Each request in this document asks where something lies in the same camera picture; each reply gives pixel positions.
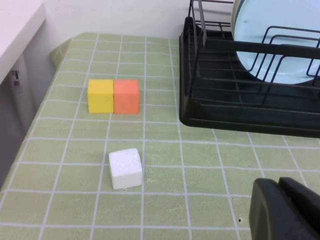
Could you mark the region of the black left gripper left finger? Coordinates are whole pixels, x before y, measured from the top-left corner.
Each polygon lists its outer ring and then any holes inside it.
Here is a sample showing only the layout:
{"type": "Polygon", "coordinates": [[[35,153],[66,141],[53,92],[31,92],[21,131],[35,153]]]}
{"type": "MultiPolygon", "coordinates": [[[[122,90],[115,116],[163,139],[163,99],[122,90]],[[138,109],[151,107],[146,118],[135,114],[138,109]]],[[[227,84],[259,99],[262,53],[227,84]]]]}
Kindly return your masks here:
{"type": "Polygon", "coordinates": [[[318,235],[280,187],[279,180],[253,182],[249,226],[254,240],[318,240],[318,235]]]}

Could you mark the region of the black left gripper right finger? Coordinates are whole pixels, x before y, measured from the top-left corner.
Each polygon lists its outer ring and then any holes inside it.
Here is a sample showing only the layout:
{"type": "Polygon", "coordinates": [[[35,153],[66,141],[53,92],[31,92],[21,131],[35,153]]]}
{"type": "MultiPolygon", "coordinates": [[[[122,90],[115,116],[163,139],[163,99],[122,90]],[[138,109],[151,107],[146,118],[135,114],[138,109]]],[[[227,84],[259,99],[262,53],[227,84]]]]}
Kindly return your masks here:
{"type": "Polygon", "coordinates": [[[320,234],[320,196],[290,177],[280,177],[279,186],[308,225],[320,234]]]}

